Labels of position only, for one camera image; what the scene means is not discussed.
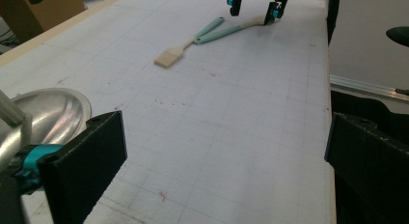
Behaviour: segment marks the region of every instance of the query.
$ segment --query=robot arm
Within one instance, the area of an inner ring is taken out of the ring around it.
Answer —
[[[270,2],[266,18],[272,19],[272,21],[276,18],[281,18],[284,14],[287,1],[288,0],[275,0],[274,2]],[[232,6],[231,15],[238,16],[240,13],[241,0],[228,0],[228,5]]]

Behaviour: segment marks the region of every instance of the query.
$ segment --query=teal handle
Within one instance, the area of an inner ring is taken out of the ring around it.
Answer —
[[[204,34],[210,32],[211,30],[213,30],[214,28],[216,28],[217,26],[219,26],[221,23],[223,23],[225,21],[225,19],[223,17],[218,17],[216,19],[214,19],[213,21],[211,21],[209,24],[207,24],[207,26],[202,29],[201,31],[199,31],[199,33],[197,33],[195,35],[195,38],[199,38],[201,36],[203,36]]]
[[[227,28],[227,29],[224,29],[224,30],[220,30],[218,32],[209,33],[209,34],[206,34],[204,36],[198,37],[198,38],[196,38],[194,40],[194,43],[195,44],[201,44],[201,43],[211,42],[213,40],[223,38],[228,34],[235,33],[235,32],[240,31],[242,29],[243,29],[243,27],[241,25],[236,25],[236,26],[233,26],[231,28]]]

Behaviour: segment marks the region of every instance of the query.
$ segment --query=table surface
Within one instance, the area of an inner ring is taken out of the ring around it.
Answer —
[[[119,0],[1,67],[10,98],[71,88],[93,116],[123,111],[128,160],[86,223],[334,221],[324,1],[290,0],[281,21],[192,45],[168,70],[152,61],[270,1],[231,17],[226,0]],[[52,223],[43,192],[24,202]]]

